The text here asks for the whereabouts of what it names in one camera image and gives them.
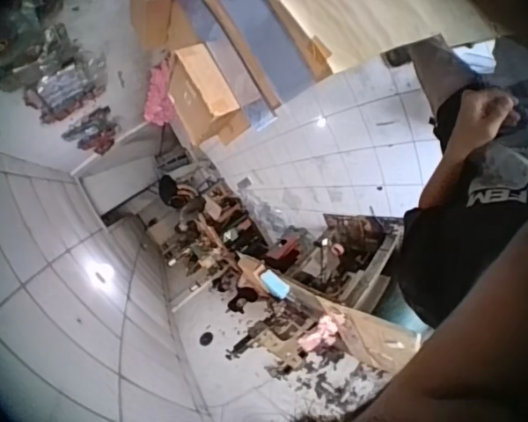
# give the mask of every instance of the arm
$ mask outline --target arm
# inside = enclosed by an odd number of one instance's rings
[[[499,90],[465,91],[456,126],[428,184],[422,191],[419,208],[445,205],[458,183],[469,154],[495,139],[501,125],[513,112],[516,99]]]
[[[528,223],[358,420],[520,420],[528,411]]]

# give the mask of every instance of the pink item on floor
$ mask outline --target pink item on floor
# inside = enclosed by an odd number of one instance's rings
[[[337,324],[344,324],[344,320],[335,322],[330,316],[325,315],[320,318],[319,324],[313,331],[304,335],[297,342],[308,353],[321,345],[332,346],[336,341]]]
[[[170,66],[163,60],[150,70],[150,86],[144,105],[144,118],[158,126],[170,123],[174,116],[174,105],[168,97]]]

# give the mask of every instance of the small black object on floor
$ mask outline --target small black object on floor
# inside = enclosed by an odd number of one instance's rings
[[[200,345],[202,346],[209,346],[212,341],[213,341],[213,334],[211,334],[209,331],[204,332],[202,336],[200,337]]]

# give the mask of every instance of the wooden panel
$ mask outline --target wooden panel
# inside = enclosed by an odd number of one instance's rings
[[[271,110],[276,110],[282,105],[280,99],[275,95],[274,89],[264,73],[258,60],[253,56],[253,53],[248,47],[245,39],[233,23],[229,14],[225,11],[219,0],[205,0],[217,21],[221,24],[225,33],[229,37],[231,44],[235,47],[240,55],[243,63],[248,68],[254,82],[258,86],[263,98]]]
[[[309,38],[282,2],[278,0],[268,0],[268,2],[275,16],[282,23],[283,28],[290,35],[299,53],[303,56],[315,81],[322,81],[331,76],[333,71],[326,61],[327,57],[332,55],[331,52],[318,38],[317,42]]]
[[[168,27],[168,41],[166,42],[168,51],[172,52],[180,48],[200,44],[201,42],[202,40],[187,19],[180,2],[174,0],[172,2],[170,26]]]
[[[333,52],[333,72],[441,33],[451,45],[496,37],[468,0],[280,0]]]
[[[339,327],[350,354],[359,361],[390,374],[399,372],[421,347],[421,335],[359,310],[319,298],[328,315],[342,314]]]

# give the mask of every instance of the hand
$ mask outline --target hand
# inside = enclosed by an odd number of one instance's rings
[[[497,89],[464,91],[446,155],[465,160],[474,149],[494,140],[501,125],[515,126],[520,120],[514,111],[517,104],[516,98]]]

